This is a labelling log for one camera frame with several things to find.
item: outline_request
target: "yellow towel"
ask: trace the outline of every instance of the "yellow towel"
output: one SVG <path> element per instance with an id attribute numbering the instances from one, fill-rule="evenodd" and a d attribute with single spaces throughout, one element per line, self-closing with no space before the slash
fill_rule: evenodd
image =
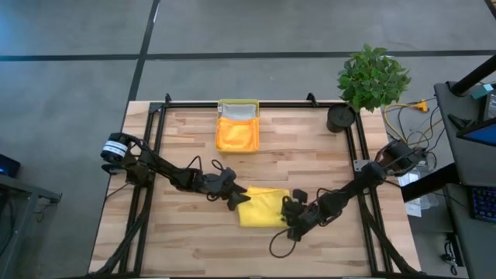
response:
<path id="1" fill-rule="evenodd" d="M 217 119 L 215 145 L 223 151 L 257 151 L 259 145 L 259 120 Z"/>
<path id="2" fill-rule="evenodd" d="M 290 196 L 288 189 L 249 186 L 249 201 L 238 204 L 239 225 L 242 227 L 285 227 L 282 221 L 282 198 Z"/>

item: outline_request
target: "wooden table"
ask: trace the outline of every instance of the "wooden table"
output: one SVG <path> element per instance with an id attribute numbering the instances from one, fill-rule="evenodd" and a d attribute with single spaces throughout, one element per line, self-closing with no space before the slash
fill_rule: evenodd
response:
<path id="1" fill-rule="evenodd" d="M 130 102 L 122 131 L 143 137 L 149 102 Z M 326 128 L 325 108 L 262 108 L 260 151 L 252 155 L 221 155 L 215 150 L 214 108 L 169 108 L 160 155 L 177 166 L 186 166 L 200 155 L 205 173 L 218 173 L 210 164 L 217 159 L 237 173 L 236 183 L 271 188 L 301 188 L 313 200 L 317 188 L 341 188 L 353 179 L 345 133 Z M 370 155 L 388 143 L 381 112 L 362 112 Z M 356 135 L 358 157 L 361 156 Z M 124 184 L 124 175 L 111 179 L 108 192 Z M 378 189 L 387 236 L 399 253 L 420 270 L 405 206 L 398 188 Z M 126 230 L 133 188 L 113 195 L 103 208 L 90 271 L 101 267 L 119 245 Z M 315 227 L 285 259 L 273 258 L 270 239 L 281 228 L 241 228 L 237 212 L 224 201 L 207 201 L 204 195 L 177 191 L 158 177 L 143 256 L 142 276 L 360 276 L 369 275 L 357 199 L 326 227 Z M 285 253 L 292 241 L 274 243 L 275 253 Z M 381 262 L 377 239 L 374 239 Z M 134 263 L 131 249 L 129 268 Z"/>

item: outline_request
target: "gray floor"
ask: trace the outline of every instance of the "gray floor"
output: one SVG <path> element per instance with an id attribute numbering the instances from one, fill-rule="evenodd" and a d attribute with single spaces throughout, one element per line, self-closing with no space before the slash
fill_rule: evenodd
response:
<path id="1" fill-rule="evenodd" d="M 151 4 L 2 1 L 0 55 L 139 53 Z M 475 0 L 163 0 L 149 53 L 351 51 L 363 43 L 391 50 L 486 50 L 496 45 L 494 24 L 484 2 Z M 398 58 L 412 76 L 401 102 L 431 98 L 435 83 L 457 80 L 486 59 Z M 336 98 L 343 62 L 147 61 L 137 99 L 161 100 L 165 93 L 177 100 L 301 99 L 308 92 Z M 0 63 L 0 153 L 22 162 L 20 179 L 64 193 L 42 223 L 32 222 L 19 278 L 88 269 L 109 179 L 99 152 L 106 136 L 120 129 L 135 67 L 133 60 Z M 428 117 L 410 109 L 402 116 L 409 132 Z M 396 123 L 395 112 L 391 119 Z M 435 152 L 439 167 L 453 160 L 445 136 Z M 422 269 L 448 275 L 438 260 L 443 235 L 414 232 Z"/>

